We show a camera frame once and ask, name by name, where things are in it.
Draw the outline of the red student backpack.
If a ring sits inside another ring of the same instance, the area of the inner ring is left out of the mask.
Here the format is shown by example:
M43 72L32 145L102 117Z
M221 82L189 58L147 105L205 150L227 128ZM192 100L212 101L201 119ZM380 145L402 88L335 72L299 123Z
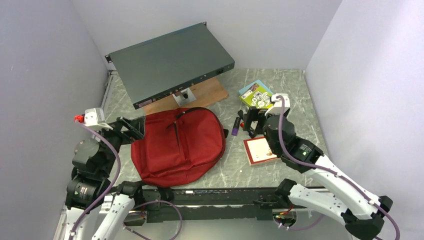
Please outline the red student backpack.
M205 107L149 114L144 138L131 144L131 160L148 185L187 185L223 157L228 134L218 117Z

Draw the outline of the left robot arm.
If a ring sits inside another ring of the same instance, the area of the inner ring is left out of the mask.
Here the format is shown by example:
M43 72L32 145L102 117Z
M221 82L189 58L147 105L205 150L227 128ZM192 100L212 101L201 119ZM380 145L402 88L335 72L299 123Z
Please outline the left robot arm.
M121 170L121 146L145 136L145 116L128 119L118 117L112 123L99 121L89 114L76 115L74 122L93 136L81 140L74 149L71 180L66 187L66 240L90 240L105 195L117 178L110 180L114 165Z

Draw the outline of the purple cap highlighter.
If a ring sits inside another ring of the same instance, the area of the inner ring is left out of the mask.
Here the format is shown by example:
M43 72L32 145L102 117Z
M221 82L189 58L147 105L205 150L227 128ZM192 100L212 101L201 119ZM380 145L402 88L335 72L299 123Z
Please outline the purple cap highlighter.
M234 120L234 124L233 124L232 130L231 130L232 136L238 135L240 124L241 124L241 118L239 116L237 116L236 119Z

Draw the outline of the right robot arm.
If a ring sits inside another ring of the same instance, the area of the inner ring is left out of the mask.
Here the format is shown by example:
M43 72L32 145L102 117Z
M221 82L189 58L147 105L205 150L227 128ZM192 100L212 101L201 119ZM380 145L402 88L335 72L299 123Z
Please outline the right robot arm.
M263 135L266 149L289 168L321 183L333 196L284 179L275 191L276 203L282 208L294 205L319 212L341 223L359 240L378 239L387 218L395 229L395 239L400 239L400 228L389 215L393 201L365 190L314 143L297 136L294 124L287 120L289 111L289 107L276 113L253 107L237 114L243 121L243 130L251 137Z

